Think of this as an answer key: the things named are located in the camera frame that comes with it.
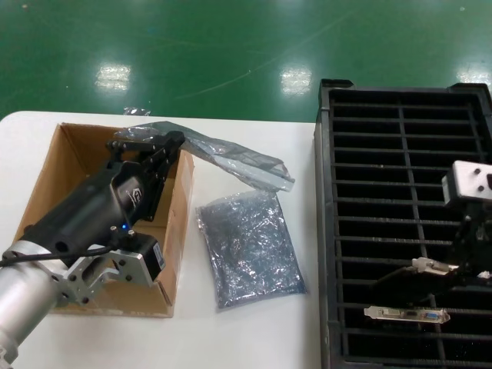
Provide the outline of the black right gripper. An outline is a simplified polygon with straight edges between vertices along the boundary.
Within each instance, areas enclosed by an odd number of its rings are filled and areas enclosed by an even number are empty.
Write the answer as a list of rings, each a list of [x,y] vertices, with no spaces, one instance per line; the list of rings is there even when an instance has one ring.
[[[477,246],[478,272],[491,272],[491,203],[465,205],[464,218],[454,239],[454,255],[466,272],[474,271],[474,246]]]

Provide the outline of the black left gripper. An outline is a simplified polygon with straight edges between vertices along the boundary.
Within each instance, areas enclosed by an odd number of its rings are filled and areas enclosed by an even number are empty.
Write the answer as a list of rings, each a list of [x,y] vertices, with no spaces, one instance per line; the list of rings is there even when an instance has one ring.
[[[171,166],[185,142],[181,131],[155,136],[153,142],[110,140],[111,168],[87,177],[22,236],[66,265],[93,244],[106,244],[111,227],[153,221]]]

